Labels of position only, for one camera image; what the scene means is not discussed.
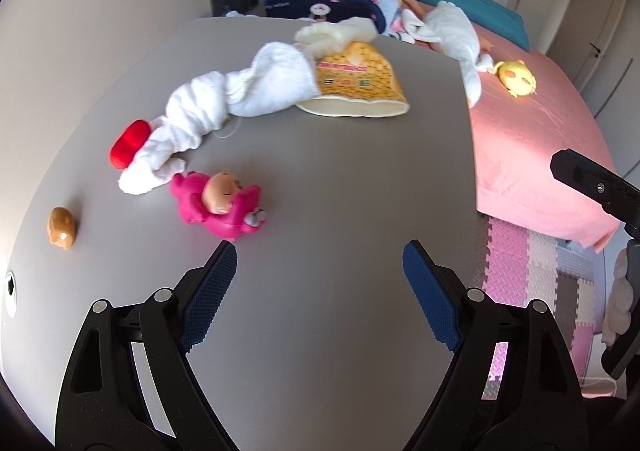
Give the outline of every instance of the pink bed sheet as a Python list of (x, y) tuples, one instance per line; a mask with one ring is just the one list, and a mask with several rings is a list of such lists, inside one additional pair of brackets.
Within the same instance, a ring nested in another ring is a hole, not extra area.
[(512, 97), (497, 76), (481, 74), (482, 97), (470, 111), (478, 210), (548, 236), (602, 250), (619, 222), (577, 191), (556, 181), (551, 157), (570, 148), (615, 171), (589, 108), (560, 67), (527, 53), (479, 25), (495, 62), (523, 60), (536, 77), (535, 94)]

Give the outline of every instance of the yellow chick toy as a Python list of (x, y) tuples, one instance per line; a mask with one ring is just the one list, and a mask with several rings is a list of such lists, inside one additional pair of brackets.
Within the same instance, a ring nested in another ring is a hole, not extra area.
[(536, 78), (525, 66), (524, 61), (500, 61), (494, 66), (492, 73), (497, 73), (513, 97), (528, 96), (536, 91)]

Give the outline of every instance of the pink toy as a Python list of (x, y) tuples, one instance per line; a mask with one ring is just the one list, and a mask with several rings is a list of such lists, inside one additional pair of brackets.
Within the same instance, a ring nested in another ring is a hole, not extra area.
[(255, 233), (265, 221), (266, 215), (258, 207), (260, 187), (243, 189), (230, 173), (212, 177), (195, 171), (187, 176), (178, 173), (171, 180), (169, 191), (177, 200), (183, 222), (204, 224), (211, 234), (223, 240), (234, 241), (240, 235)]

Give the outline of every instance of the yellow printed fabric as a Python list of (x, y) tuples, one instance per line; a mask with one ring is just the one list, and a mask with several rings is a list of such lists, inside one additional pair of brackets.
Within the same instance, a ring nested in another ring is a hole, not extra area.
[(368, 43), (351, 43), (316, 66), (321, 95), (298, 104), (306, 112), (328, 117), (393, 117), (409, 105), (391, 64)]

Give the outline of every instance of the table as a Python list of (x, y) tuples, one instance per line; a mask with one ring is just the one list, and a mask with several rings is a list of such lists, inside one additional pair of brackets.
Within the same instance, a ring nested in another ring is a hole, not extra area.
[[(53, 161), (24, 218), (9, 269), (17, 312), (2, 313), (9, 387), (53, 438), (66, 363), (92, 303), (138, 303), (203, 265), (218, 244), (178, 219), (166, 186), (122, 193), (108, 150), (130, 121), (162, 113), (193, 76), (248, 66), (304, 22), (206, 18), (178, 31), (95, 104)], [(402, 449), (451, 354), (433, 338), (402, 273), (418, 238), (466, 280), (476, 222), (470, 122), (458, 64), (379, 37), (412, 105), (390, 119), (322, 118), (297, 108), (209, 136), (188, 169), (228, 170), (263, 188), (269, 219), (242, 237), (238, 273), (189, 361), (240, 449)], [(41, 140), (45, 149), (46, 140)], [(47, 214), (79, 219), (69, 251), (47, 240)], [(171, 433), (135, 345), (158, 429)]]

